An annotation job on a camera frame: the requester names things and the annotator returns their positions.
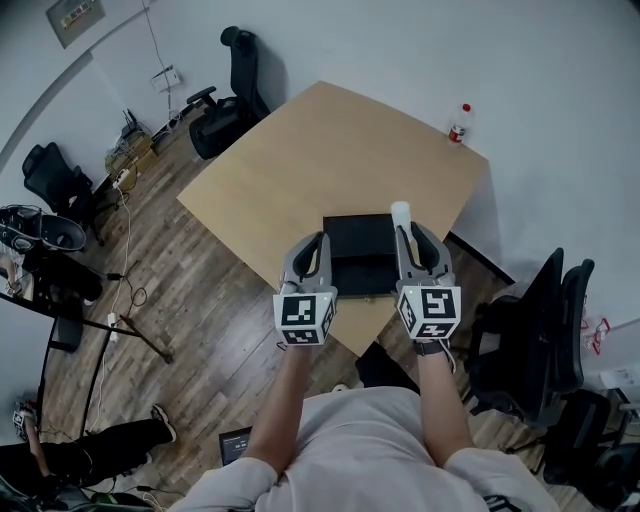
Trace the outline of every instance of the black box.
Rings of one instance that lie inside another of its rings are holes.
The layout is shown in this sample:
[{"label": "black box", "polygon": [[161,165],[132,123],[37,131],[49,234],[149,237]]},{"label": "black box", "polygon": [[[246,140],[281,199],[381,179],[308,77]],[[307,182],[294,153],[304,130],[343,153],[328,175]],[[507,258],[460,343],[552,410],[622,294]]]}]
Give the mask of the black box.
[{"label": "black box", "polygon": [[247,427],[226,432],[218,436],[220,440],[220,457],[222,458],[223,466],[227,466],[240,458],[247,449],[250,434],[251,427]]},{"label": "black box", "polygon": [[389,296],[398,281],[395,230],[390,214],[325,217],[331,241],[332,285],[338,297]]}]

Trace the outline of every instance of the white bottle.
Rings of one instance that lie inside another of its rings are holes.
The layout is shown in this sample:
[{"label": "white bottle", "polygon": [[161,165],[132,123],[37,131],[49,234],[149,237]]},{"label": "white bottle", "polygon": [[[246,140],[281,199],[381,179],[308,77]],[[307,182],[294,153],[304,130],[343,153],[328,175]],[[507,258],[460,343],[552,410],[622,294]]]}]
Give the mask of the white bottle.
[{"label": "white bottle", "polygon": [[409,243],[413,242],[413,234],[411,233],[411,209],[406,201],[396,201],[391,205],[391,218],[393,219],[394,229],[402,226],[407,234]]},{"label": "white bottle", "polygon": [[456,115],[449,130],[449,144],[459,146],[464,141],[467,132],[473,123],[474,111],[471,105],[464,103],[456,110]]}]

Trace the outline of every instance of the power strip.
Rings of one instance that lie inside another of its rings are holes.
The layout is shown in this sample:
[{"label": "power strip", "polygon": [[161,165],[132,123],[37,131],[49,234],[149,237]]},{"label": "power strip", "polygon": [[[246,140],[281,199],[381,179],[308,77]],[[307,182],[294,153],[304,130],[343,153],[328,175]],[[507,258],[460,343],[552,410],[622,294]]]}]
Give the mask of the power strip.
[{"label": "power strip", "polygon": [[[116,318],[116,314],[109,313],[109,315],[107,316],[107,325],[109,327],[115,327],[117,321],[118,319]],[[111,335],[109,336],[109,341],[113,341],[114,343],[117,343],[119,339],[120,339],[120,336],[118,335],[117,332],[112,332]]]},{"label": "power strip", "polygon": [[[138,157],[136,157],[135,160],[132,160],[132,162],[135,164],[136,160],[138,160]],[[111,186],[114,190],[120,188],[120,185],[122,185],[130,175],[131,171],[129,169],[122,169]]]}]

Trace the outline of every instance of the white cable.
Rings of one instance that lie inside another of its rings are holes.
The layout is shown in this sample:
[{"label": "white cable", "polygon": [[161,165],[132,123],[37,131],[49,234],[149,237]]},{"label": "white cable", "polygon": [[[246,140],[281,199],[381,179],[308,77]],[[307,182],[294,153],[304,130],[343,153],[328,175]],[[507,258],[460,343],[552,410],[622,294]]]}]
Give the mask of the white cable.
[{"label": "white cable", "polygon": [[[127,215],[129,216],[129,231],[127,233],[127,246],[125,248],[125,254],[124,254],[124,270],[122,271],[122,275],[126,276],[127,266],[129,264],[129,243],[131,242],[131,210],[129,210],[129,207],[127,206],[127,203],[124,200],[124,194],[122,193],[122,190],[120,190],[120,187],[116,187],[116,188],[118,189],[118,192],[120,192],[122,205],[124,206],[124,209],[127,210]],[[118,291],[116,292],[116,298],[114,299],[113,304],[111,305],[111,313],[115,312],[116,303],[118,302],[118,298],[120,297],[121,288],[122,288],[122,279],[120,279],[120,282],[118,283]]]},{"label": "white cable", "polygon": [[147,17],[147,25],[149,25],[149,32],[151,33],[151,38],[153,39],[153,46],[156,50],[156,56],[158,57],[158,62],[160,63],[162,74],[164,75],[164,79],[167,81],[167,111],[169,114],[169,120],[167,121],[167,127],[171,124],[172,116],[171,116],[171,84],[169,83],[169,77],[167,76],[167,72],[165,71],[167,67],[164,65],[162,61],[162,57],[160,56],[160,50],[158,49],[158,41],[156,40],[156,35],[153,32],[153,27],[151,26],[151,19],[149,18],[149,8],[145,4],[144,0],[140,0],[142,2],[142,8],[144,10],[144,14]]},{"label": "white cable", "polygon": [[445,354],[447,354],[447,357],[449,358],[449,362],[451,363],[451,373],[455,375],[458,367],[456,366],[455,358],[451,355],[451,351],[449,350],[449,347],[447,347],[446,340],[439,339],[438,342],[440,343],[440,346],[442,347]]},{"label": "white cable", "polygon": [[142,495],[142,499],[143,499],[144,501],[146,501],[147,503],[151,503],[152,505],[154,505],[154,506],[158,507],[158,508],[161,510],[161,512],[167,512],[167,509],[166,509],[166,508],[164,508],[162,505],[160,505],[160,502],[156,499],[156,497],[155,497],[153,494],[150,494],[150,493],[148,493],[148,492],[145,492],[145,493]]},{"label": "white cable", "polygon": [[102,354],[102,379],[100,380],[100,387],[98,388],[98,416],[96,417],[96,421],[93,422],[89,432],[93,431],[93,427],[96,426],[98,421],[100,420],[100,407],[102,406],[102,384],[104,383],[104,354]]},{"label": "white cable", "polygon": [[[127,266],[129,263],[129,243],[131,242],[131,210],[129,210],[129,207],[127,206],[127,203],[124,200],[124,194],[122,193],[122,190],[120,190],[120,188],[118,188],[118,192],[120,192],[120,198],[122,199],[122,204],[125,210],[127,210],[127,215],[129,217],[129,231],[127,233],[127,246],[125,248],[125,254],[124,254],[124,270],[122,271],[122,275],[125,276],[127,275]],[[118,291],[116,292],[116,298],[113,301],[113,304],[111,306],[111,313],[114,313],[116,302],[118,302],[118,298],[120,297],[121,288],[122,288],[122,279],[120,279],[118,283]],[[105,378],[104,358],[105,358],[105,354],[102,354],[102,379],[100,380],[100,387],[98,388],[98,416],[96,417],[96,420],[93,422],[93,425],[91,425],[89,432],[93,431],[93,428],[97,425],[98,421],[100,420],[100,407],[102,406],[102,385],[104,384],[104,378]]]},{"label": "white cable", "polygon": [[[161,135],[171,135],[175,129],[178,127],[178,124],[182,121],[183,119],[183,115],[182,112],[178,112],[176,115],[174,116],[169,116],[169,122],[165,125],[165,127],[158,131],[156,134],[153,135],[154,138],[160,137]],[[176,122],[176,125],[172,128],[171,127],[171,123],[172,122]]]}]

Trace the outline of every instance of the chair armrest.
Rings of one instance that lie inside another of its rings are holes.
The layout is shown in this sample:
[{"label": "chair armrest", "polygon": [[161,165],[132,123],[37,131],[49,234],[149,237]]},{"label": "chair armrest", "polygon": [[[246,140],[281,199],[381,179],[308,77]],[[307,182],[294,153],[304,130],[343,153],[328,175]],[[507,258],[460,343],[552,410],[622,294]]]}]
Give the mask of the chair armrest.
[{"label": "chair armrest", "polygon": [[209,96],[209,94],[211,94],[212,92],[215,92],[216,90],[217,89],[213,85],[211,87],[207,87],[206,89],[202,89],[200,92],[197,92],[197,93],[193,94],[192,96],[189,96],[187,98],[187,103],[191,104],[191,103],[194,103],[194,102],[196,102],[196,101],[201,99],[201,100],[204,100],[205,103],[208,104],[209,102],[206,101],[205,96]]}]

